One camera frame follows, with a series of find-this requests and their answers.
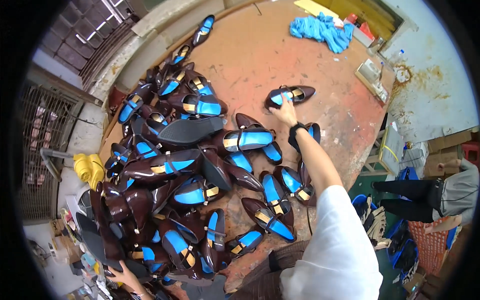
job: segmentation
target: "orange plastic basket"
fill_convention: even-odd
[[[445,220],[447,220],[447,217],[438,219],[433,225],[437,226]],[[408,228],[419,250],[419,266],[425,269],[427,274],[437,276],[442,268],[445,251],[447,249],[448,231],[425,234],[423,225],[424,223],[422,222],[408,222]]]

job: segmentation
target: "black wristband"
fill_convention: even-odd
[[[295,148],[295,150],[300,153],[300,148],[299,148],[299,144],[297,143],[297,139],[295,138],[297,136],[297,129],[298,128],[303,128],[305,130],[307,130],[307,127],[305,127],[305,125],[303,125],[302,123],[300,122],[297,122],[297,124],[295,126],[293,126],[292,128],[290,128],[290,136],[288,137],[288,143],[293,147]]]

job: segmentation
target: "metal grille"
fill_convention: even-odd
[[[123,28],[122,23],[131,26],[132,13],[127,0],[71,0],[46,32],[39,49],[80,74],[89,60],[98,57],[97,49],[105,53],[105,48],[118,47],[118,39],[108,41],[108,37]]]
[[[23,220],[51,220],[57,215],[59,183],[45,167],[40,148],[67,149],[83,102],[27,81],[22,90],[24,176],[20,201]],[[60,160],[54,163],[60,167]]]

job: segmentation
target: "pipe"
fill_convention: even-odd
[[[50,171],[50,173],[55,177],[58,182],[61,182],[60,172],[57,170],[55,165],[52,163],[50,157],[57,157],[57,158],[72,158],[73,154],[65,153],[61,151],[56,151],[48,148],[41,148],[40,149],[40,156],[42,156],[43,162],[45,166]]]

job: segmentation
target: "worktable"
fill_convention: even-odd
[[[299,155],[288,144],[288,129],[264,108],[264,100],[270,90],[283,84],[313,86],[316,94],[297,106],[297,116],[304,124],[317,122],[320,125],[324,131],[321,146],[331,157],[348,191],[369,156],[388,106],[382,107],[354,75],[360,64],[370,58],[366,48],[353,39],[348,49],[334,54],[326,43],[292,37],[290,22],[295,17],[307,16],[293,0],[260,2],[257,6],[258,9],[254,5],[247,6],[215,22],[209,39],[194,49],[187,62],[195,62],[195,70],[211,81],[218,98],[228,104],[225,128],[236,129],[235,114],[241,112],[264,127],[275,129],[276,141],[283,151],[282,165],[294,169],[297,169]],[[380,66],[379,60],[372,60]],[[393,81],[394,72],[386,68],[382,83],[389,93]],[[118,124],[110,136],[112,134],[119,134],[120,140]],[[111,141],[109,137],[101,153],[102,161],[109,155]],[[274,168],[261,154],[251,154],[250,159],[255,176]],[[227,240],[254,225],[243,210],[242,197],[263,199],[263,194],[235,186],[222,199],[202,208],[202,213],[224,209]],[[294,199],[290,201],[298,240],[308,240],[307,208]],[[309,211],[313,227],[316,212]],[[254,253],[233,261],[221,272],[227,276],[225,291],[237,288],[245,275],[272,249],[284,245],[286,243],[280,238],[265,235]],[[179,287],[174,288],[174,293],[186,299]]]

